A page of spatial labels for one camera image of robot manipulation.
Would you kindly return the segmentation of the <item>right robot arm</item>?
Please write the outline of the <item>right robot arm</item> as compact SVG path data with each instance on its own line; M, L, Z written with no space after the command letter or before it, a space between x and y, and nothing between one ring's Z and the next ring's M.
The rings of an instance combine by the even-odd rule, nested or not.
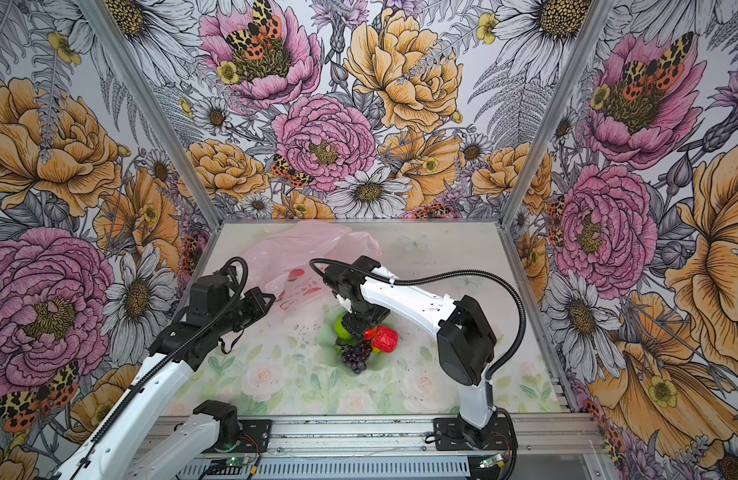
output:
M392 274L380 262L362 256L349 264L315 258L310 267L321 277L345 309L341 325L353 340L368 342L379 337L385 319L395 314L436 340L441 369L458 386L459 414L450 434L443 427L440 440L461 443L474 450L493 448L502 441L517 449L510 431L512 422L494 402L493 376L518 352L527 330L527 314L517 290L505 279L482 270L454 270L415 280ZM517 309L517 333L508 350L495 355L497 337L484 309L473 297L453 299L424 290L424 285L458 277L478 277L495 282L512 298ZM499 426L504 416L506 428Z

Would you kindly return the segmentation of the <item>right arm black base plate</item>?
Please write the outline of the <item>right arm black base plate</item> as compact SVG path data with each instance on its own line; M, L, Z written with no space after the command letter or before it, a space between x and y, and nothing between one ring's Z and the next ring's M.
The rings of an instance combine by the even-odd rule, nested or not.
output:
M518 448L512 420L495 414L489 423L478 428L458 417L433 420L434 444L439 451L514 451Z

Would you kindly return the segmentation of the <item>pink plastic bag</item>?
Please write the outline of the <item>pink plastic bag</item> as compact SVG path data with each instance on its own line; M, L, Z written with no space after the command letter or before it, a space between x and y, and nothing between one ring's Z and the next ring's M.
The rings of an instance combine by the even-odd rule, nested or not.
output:
M361 256L381 258L379 242L370 233L318 220L299 222L241 254L250 269L250 284L275 296L269 319L292 314L331 293L310 267L312 259L352 263Z

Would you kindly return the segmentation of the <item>red orange mango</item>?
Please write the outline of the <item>red orange mango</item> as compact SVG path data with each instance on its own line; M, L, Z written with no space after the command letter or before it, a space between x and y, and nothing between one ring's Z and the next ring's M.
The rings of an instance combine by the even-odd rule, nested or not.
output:
M377 335L377 331L378 331L377 327L366 330L364 333L365 339L372 340Z

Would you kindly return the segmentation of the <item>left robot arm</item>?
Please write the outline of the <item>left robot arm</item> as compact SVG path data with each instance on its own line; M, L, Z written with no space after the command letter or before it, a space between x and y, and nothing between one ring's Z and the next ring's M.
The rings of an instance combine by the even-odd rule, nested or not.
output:
M264 318L275 300L258 287L242 292L221 275L201 278L185 320L157 337L133 383L54 478L172 479L207 450L226 453L243 444L236 408L209 400L165 440L137 454L172 398L222 337Z

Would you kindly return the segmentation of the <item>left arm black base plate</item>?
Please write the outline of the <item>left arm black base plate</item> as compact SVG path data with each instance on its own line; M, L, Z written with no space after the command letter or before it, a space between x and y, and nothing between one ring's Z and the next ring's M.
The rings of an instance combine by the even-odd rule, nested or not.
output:
M259 453L268 451L272 437L273 422L269 419L239 419L233 454Z

